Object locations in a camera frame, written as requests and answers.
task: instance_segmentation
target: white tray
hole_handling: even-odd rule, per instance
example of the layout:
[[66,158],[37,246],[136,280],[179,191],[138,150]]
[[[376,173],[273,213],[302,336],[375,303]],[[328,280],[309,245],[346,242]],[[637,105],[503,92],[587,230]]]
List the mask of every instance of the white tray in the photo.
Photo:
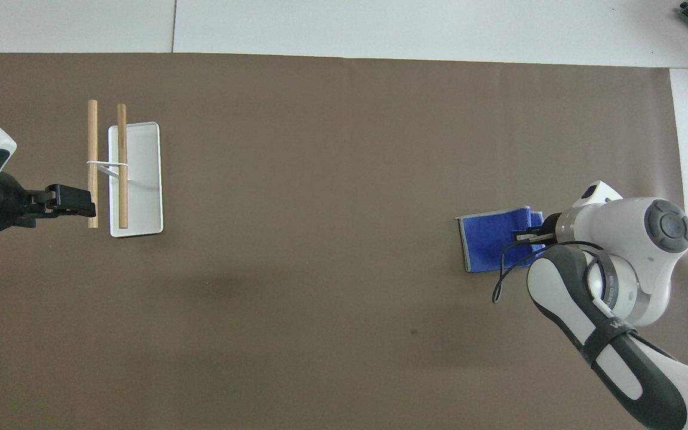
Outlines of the white tray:
[[[118,162],[117,125],[107,130],[107,155]],[[107,177],[110,201],[110,235],[113,237],[158,234],[164,231],[161,193],[161,135],[155,122],[126,125],[129,228],[118,228],[118,179]]]

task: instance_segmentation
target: white floor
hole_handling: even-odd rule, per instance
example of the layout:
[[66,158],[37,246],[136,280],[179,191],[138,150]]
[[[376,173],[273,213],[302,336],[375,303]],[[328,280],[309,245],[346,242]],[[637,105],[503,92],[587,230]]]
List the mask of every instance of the white floor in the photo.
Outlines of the white floor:
[[688,27],[660,0],[0,0],[0,52],[229,52],[670,67],[688,212]]

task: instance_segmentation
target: blue towel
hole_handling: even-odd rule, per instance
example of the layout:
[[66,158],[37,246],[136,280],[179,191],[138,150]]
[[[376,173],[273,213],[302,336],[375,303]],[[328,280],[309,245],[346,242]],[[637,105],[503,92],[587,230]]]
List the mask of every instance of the blue towel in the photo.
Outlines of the blue towel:
[[[513,231],[523,231],[543,224],[543,212],[532,212],[529,206],[497,212],[475,213],[456,218],[461,228],[463,256],[467,272],[487,272],[500,267],[500,251],[514,242]],[[543,245],[519,245],[506,251],[505,268]],[[519,267],[530,266],[535,257]]]

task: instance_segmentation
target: black cable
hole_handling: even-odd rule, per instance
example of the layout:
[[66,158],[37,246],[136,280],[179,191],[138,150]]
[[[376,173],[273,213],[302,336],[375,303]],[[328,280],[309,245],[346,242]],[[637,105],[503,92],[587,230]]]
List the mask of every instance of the black cable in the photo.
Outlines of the black cable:
[[593,266],[598,266],[598,270],[601,272],[601,285],[604,286],[606,285],[606,278],[604,277],[604,266],[601,264],[601,261],[598,259],[598,254],[592,253],[591,251],[586,251],[583,250],[584,253],[590,254],[593,258],[591,261],[588,263],[588,266],[585,267],[585,271],[583,272],[583,284],[585,285],[585,292],[588,293],[588,296],[591,299],[596,299],[596,297],[593,296],[593,293],[591,292],[590,286],[589,286],[589,281],[588,281],[588,276],[591,272],[591,269],[593,269]]
[[[517,242],[523,242],[521,240],[518,240],[516,245],[524,245],[529,243],[527,239],[525,239],[526,242],[524,243],[517,243]],[[508,251],[509,248],[515,247],[516,245],[509,244],[507,247],[503,248],[502,257],[500,257],[500,272],[499,272],[499,278],[497,279],[497,283],[495,284],[495,288],[492,290],[492,302],[495,304],[499,302],[500,300],[500,292],[503,289],[503,280],[508,276],[509,273],[511,273],[512,270],[516,269],[517,266],[522,264],[523,262],[527,261],[527,259],[531,259],[533,256],[537,256],[540,253],[543,253],[543,251],[549,250],[549,248],[556,247],[556,245],[585,245],[586,247],[592,247],[595,248],[595,250],[600,250],[603,251],[604,248],[601,248],[599,245],[596,245],[595,243],[591,242],[585,242],[583,240],[568,240],[566,242],[559,242],[559,243],[552,243],[551,245],[546,245],[546,247],[540,248],[540,250],[533,251],[532,253],[527,254],[526,256],[522,257],[517,261],[516,263],[513,264],[513,266],[509,267],[506,272],[503,271],[503,266],[504,266],[504,256],[503,254],[505,251]]]
[[649,348],[652,348],[653,351],[658,352],[658,353],[660,353],[660,354],[663,354],[664,356],[666,356],[667,358],[669,358],[669,359],[671,359],[671,360],[676,360],[676,361],[678,361],[678,359],[676,359],[676,357],[674,357],[674,356],[672,356],[671,354],[665,352],[662,348],[660,348],[660,346],[657,346],[657,345],[655,345],[654,343],[650,342],[649,340],[644,339],[639,333],[637,333],[637,332],[635,332],[635,331],[629,331],[628,334],[629,334],[631,337],[633,337],[634,339],[636,339],[636,340],[638,340],[639,342],[643,343],[644,345],[649,346]]

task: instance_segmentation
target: wooden dowel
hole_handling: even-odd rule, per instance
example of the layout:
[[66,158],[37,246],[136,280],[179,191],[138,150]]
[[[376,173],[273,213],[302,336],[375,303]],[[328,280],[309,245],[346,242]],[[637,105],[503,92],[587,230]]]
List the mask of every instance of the wooden dowel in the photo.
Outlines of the wooden dowel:
[[[97,100],[90,100],[87,103],[87,160],[97,161]],[[96,229],[99,226],[99,204],[97,200],[97,164],[87,164],[87,188],[90,189],[92,202],[95,204],[96,215],[93,218],[88,218],[88,225],[90,229]]]
[[[126,105],[118,103],[118,162],[126,163]],[[118,166],[118,228],[129,228],[128,166]]]

